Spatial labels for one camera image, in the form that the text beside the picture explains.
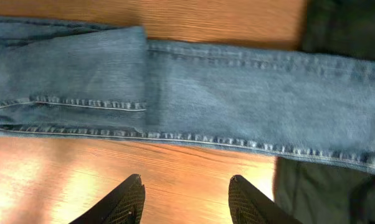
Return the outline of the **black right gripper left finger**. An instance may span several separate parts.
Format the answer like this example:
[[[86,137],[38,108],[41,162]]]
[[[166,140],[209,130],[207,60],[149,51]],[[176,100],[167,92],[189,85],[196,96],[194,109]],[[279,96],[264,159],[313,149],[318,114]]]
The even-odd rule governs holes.
[[[145,193],[141,176],[132,174],[70,224],[140,224]]]

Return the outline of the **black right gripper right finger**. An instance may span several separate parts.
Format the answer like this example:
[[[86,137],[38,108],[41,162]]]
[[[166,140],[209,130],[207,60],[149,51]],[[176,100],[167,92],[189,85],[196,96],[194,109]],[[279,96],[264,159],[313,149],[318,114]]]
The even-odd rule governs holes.
[[[301,224],[241,175],[230,179],[228,203],[233,224]]]

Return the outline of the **blue denim jeans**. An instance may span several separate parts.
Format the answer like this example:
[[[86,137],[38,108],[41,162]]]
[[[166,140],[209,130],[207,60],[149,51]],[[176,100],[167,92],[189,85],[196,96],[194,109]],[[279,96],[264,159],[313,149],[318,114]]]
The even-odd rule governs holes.
[[[213,147],[375,174],[375,62],[0,16],[0,136]]]

